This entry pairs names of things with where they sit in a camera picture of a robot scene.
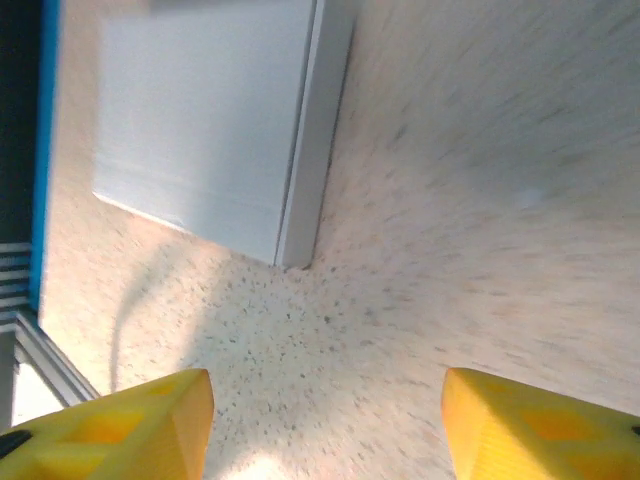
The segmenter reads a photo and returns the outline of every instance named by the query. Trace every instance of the yellow plastic part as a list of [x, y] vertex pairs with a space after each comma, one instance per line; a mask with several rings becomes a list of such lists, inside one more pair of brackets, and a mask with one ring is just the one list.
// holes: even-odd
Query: yellow plastic part
[[3, 480], [200, 480], [213, 421], [206, 370], [186, 370], [37, 418]]
[[640, 418], [470, 369], [442, 416], [458, 480], [640, 479]]

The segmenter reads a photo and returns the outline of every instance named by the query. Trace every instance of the white box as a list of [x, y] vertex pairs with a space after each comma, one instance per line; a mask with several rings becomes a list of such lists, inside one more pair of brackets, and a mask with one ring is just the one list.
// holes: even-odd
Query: white box
[[94, 193], [309, 265], [354, 16], [346, 0], [218, 0], [107, 20]]

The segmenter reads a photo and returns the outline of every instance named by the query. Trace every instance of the blue panel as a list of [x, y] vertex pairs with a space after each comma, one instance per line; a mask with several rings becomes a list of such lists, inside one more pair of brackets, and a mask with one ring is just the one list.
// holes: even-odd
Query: blue panel
[[29, 284], [29, 302], [34, 309], [38, 309], [40, 305], [40, 287], [44, 266], [49, 165], [54, 129], [60, 1], [43, 0], [42, 10], [38, 139], [33, 204], [33, 253]]

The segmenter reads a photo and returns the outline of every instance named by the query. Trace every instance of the floor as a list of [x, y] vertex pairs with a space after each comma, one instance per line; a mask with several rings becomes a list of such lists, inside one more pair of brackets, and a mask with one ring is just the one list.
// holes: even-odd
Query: floor
[[283, 272], [91, 193], [98, 19], [68, 0], [43, 324], [102, 393], [211, 373], [207, 479], [452, 479], [446, 369], [638, 412], [632, 0], [368, 0], [316, 260]]

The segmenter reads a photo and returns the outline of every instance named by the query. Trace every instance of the gray metal frame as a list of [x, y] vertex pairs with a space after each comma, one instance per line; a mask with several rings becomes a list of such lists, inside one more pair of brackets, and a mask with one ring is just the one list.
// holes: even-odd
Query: gray metal frame
[[0, 431], [11, 426], [18, 361], [33, 367], [63, 407], [100, 396], [37, 325], [35, 313], [18, 310], [0, 319]]

